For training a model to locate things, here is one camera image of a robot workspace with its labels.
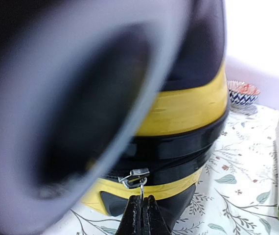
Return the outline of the floral table mat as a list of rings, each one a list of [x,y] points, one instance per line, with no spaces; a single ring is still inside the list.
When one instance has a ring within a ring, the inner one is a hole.
[[[278,120],[261,105],[230,112],[175,235],[279,235]]]

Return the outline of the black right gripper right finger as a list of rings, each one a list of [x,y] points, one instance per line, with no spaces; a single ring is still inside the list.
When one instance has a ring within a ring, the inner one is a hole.
[[[142,235],[170,235],[158,204],[153,195],[144,198],[141,207]]]

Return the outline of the yellow Pikachu suitcase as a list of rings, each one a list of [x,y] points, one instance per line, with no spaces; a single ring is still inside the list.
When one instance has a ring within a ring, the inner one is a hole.
[[[0,235],[150,195],[172,233],[229,113],[225,44],[222,0],[0,0]]]

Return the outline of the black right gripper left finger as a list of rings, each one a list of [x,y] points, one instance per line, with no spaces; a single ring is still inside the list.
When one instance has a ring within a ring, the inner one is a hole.
[[[131,196],[115,235],[141,234],[141,197]]]

